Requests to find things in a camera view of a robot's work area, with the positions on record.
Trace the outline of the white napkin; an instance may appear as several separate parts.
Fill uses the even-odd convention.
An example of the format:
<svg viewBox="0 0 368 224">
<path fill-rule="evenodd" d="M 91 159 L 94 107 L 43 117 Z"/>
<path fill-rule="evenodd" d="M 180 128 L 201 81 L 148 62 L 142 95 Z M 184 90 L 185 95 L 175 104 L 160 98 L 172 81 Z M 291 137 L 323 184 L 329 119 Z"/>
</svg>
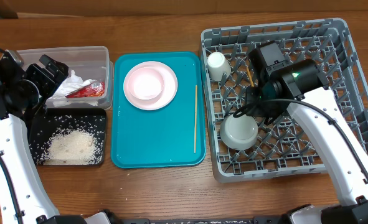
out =
<svg viewBox="0 0 368 224">
<path fill-rule="evenodd" d="M 77 76 L 74 70 L 70 71 L 70 76 L 66 78 L 58 87 L 57 91 L 50 97 L 51 99 L 66 98 L 71 92 L 77 91 L 91 83 L 95 82 L 93 79 L 83 80 L 82 77 Z"/>
</svg>

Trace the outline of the red snack wrapper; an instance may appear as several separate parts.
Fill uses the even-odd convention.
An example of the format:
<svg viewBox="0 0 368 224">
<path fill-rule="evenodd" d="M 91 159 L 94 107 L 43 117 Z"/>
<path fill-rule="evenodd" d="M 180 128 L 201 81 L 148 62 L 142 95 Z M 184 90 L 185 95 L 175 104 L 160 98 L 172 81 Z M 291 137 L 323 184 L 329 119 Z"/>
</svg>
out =
<svg viewBox="0 0 368 224">
<path fill-rule="evenodd" d="M 88 98 L 102 96 L 105 93 L 104 82 L 91 82 L 90 84 L 66 94 L 66 98 Z"/>
</svg>

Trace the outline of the grey bowl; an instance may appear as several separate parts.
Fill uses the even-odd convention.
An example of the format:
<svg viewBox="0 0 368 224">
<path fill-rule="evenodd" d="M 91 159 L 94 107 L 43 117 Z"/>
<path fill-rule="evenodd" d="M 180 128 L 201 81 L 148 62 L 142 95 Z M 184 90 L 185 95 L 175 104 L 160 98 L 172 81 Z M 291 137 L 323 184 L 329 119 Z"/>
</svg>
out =
<svg viewBox="0 0 368 224">
<path fill-rule="evenodd" d="M 257 136 L 258 125 L 251 116 L 234 118 L 230 115 L 220 125 L 220 138 L 231 149 L 238 151 L 249 149 L 256 143 Z"/>
</svg>

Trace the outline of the small white cup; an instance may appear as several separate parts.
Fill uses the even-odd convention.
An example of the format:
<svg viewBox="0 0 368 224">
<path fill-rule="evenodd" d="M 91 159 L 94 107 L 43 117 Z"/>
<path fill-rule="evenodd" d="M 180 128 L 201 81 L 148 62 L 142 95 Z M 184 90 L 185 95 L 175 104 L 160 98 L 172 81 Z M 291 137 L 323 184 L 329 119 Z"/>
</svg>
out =
<svg viewBox="0 0 368 224">
<path fill-rule="evenodd" d="M 207 58 L 208 71 L 211 79 L 220 82 L 224 74 L 230 75 L 231 68 L 228 60 L 221 52 L 213 52 Z"/>
</svg>

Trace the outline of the wooden chopstick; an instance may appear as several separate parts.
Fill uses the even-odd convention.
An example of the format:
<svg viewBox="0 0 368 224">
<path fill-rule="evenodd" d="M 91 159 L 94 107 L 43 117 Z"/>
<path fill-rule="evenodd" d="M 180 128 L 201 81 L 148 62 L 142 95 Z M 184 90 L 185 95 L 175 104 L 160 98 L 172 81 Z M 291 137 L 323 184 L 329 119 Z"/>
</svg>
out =
<svg viewBox="0 0 368 224">
<path fill-rule="evenodd" d="M 248 67 L 246 67 L 246 71 L 247 71 L 247 76 L 248 76 L 248 79 L 249 79 L 249 82 L 250 82 L 250 86 L 251 87 L 254 87 L 254 82 L 253 82 L 253 79 L 252 79 L 252 74 L 250 73 L 250 69 Z"/>
<path fill-rule="evenodd" d="M 194 154 L 197 152 L 197 94 L 198 86 L 195 85 L 195 103 L 194 103 Z"/>
</svg>

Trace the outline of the small pink bowl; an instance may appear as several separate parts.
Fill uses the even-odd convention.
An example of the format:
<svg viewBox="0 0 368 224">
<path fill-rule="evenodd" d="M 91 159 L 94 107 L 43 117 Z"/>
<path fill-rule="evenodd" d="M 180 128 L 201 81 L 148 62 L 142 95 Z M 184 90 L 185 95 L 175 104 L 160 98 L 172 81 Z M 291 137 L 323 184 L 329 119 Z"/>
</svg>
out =
<svg viewBox="0 0 368 224">
<path fill-rule="evenodd" d="M 138 100 L 154 100 L 164 90 L 164 78 L 156 69 L 138 68 L 128 79 L 128 90 Z"/>
</svg>

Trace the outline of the pink plate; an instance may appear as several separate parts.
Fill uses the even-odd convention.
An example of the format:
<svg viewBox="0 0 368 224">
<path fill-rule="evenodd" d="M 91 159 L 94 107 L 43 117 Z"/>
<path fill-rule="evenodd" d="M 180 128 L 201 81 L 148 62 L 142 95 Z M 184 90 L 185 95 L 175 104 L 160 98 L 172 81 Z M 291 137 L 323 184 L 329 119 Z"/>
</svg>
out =
<svg viewBox="0 0 368 224">
<path fill-rule="evenodd" d="M 130 75 L 138 68 L 150 67 L 156 69 L 164 78 L 164 90 L 161 95 L 149 101 L 136 99 L 128 90 L 128 79 Z M 174 71 L 166 64 L 157 61 L 147 61 L 135 65 L 125 76 L 123 82 L 123 92 L 126 99 L 136 108 L 141 110 L 158 110 L 167 106 L 175 97 L 178 89 L 178 80 Z"/>
</svg>

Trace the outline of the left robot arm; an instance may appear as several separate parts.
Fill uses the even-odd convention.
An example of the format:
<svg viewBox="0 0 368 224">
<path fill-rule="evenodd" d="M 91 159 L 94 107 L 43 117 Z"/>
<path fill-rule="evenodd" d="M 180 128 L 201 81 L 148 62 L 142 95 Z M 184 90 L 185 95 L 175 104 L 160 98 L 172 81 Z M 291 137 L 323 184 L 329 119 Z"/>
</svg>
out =
<svg viewBox="0 0 368 224">
<path fill-rule="evenodd" d="M 22 69 L 14 51 L 0 49 L 0 209 L 3 223 L 114 223 L 108 210 L 88 218 L 61 215 L 47 195 L 29 149 L 27 125 L 68 77 L 47 55 Z"/>
</svg>

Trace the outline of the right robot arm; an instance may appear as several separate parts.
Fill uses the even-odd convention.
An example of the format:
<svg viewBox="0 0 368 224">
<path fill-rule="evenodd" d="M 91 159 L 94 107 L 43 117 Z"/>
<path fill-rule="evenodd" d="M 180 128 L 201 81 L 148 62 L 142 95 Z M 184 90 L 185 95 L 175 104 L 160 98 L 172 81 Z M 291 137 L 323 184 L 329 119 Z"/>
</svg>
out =
<svg viewBox="0 0 368 224">
<path fill-rule="evenodd" d="M 290 211 L 288 223 L 368 223 L 368 155 L 338 109 L 329 82 L 316 63 L 251 61 L 258 95 L 246 114 L 268 122 L 288 113 L 306 133 L 334 184 L 339 205 L 307 205 Z"/>
</svg>

